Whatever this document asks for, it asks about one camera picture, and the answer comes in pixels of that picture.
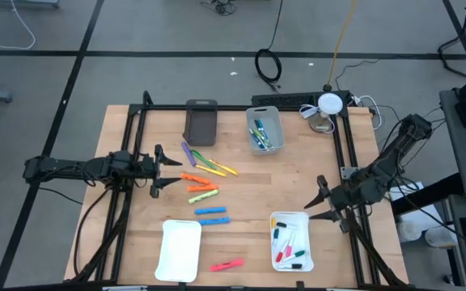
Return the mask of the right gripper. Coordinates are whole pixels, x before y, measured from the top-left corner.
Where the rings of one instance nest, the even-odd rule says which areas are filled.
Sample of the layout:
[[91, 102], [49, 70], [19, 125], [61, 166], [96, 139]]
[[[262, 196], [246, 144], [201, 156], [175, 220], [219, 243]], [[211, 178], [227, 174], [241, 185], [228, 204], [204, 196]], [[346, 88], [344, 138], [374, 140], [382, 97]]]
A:
[[311, 202], [304, 206], [304, 209], [309, 209], [323, 202], [327, 202], [329, 205], [329, 210], [323, 213], [312, 215], [309, 217], [309, 219], [339, 222], [341, 232], [345, 234], [349, 233], [350, 224], [348, 223], [347, 218], [342, 214], [342, 212], [350, 206], [345, 191], [341, 186], [337, 186], [333, 190], [330, 190], [328, 188], [328, 183], [323, 175], [319, 175], [317, 177], [317, 183], [320, 188], [318, 194]]

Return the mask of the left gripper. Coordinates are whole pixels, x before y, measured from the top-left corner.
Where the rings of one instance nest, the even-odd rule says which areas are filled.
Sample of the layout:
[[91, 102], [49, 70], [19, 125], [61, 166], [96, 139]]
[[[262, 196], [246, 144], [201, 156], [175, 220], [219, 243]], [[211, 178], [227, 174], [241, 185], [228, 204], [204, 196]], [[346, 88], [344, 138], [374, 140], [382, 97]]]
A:
[[155, 146], [154, 155], [150, 156], [149, 154], [141, 154], [142, 156], [142, 169], [146, 179], [152, 181], [150, 186], [150, 196], [153, 198], [159, 197], [159, 189], [180, 181], [180, 178], [160, 178], [160, 163], [165, 166], [181, 166], [181, 162], [177, 162], [171, 158], [168, 158], [163, 151], [163, 148], [160, 144]]

